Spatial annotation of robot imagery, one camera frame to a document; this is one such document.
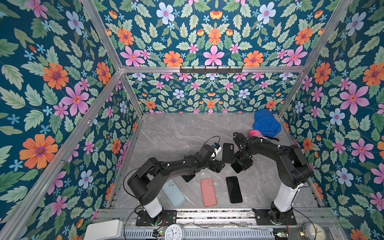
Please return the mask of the black phone case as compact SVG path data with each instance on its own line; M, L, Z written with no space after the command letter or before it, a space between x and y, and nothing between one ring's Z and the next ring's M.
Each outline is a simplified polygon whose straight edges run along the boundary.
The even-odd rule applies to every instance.
M223 144L222 161L225 164L232 164L234 162L234 144Z

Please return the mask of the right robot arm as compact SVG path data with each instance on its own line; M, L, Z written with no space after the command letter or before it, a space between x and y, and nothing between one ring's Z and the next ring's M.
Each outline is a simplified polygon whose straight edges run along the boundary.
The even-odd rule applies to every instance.
M300 188L314 174L306 157L296 145L278 145L261 137L245 137L233 133L238 151L233 155L233 165L246 171L253 165L253 156L262 155L276 162L281 185L278 194L271 203L268 218L271 223L287 223L293 215L293 202Z

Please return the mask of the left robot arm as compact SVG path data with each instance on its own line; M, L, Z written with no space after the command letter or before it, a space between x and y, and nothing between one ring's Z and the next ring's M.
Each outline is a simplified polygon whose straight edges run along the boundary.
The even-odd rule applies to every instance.
M200 151L193 155L184 156L182 160L164 162L155 157L148 159L133 174L127 174L124 180L133 196L144 207L152 219L162 216L164 208L158 200L158 194L165 183L175 177L194 178L201 170L209 169L220 173L225 164L217 160L221 151L218 143L204 144Z

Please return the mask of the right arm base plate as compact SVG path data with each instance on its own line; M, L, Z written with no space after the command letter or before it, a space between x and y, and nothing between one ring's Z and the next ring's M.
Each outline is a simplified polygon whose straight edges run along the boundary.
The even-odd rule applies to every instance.
M293 209L280 212L278 209L252 209L256 222L259 226L264 225L288 225L295 226L297 221Z

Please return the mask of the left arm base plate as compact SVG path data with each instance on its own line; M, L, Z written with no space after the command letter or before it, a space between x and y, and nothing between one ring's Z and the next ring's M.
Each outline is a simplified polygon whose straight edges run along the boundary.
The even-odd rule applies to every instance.
M175 224L177 221L176 210L164 210L157 217L151 218L145 211L139 211L136 221L137 227L164 227Z

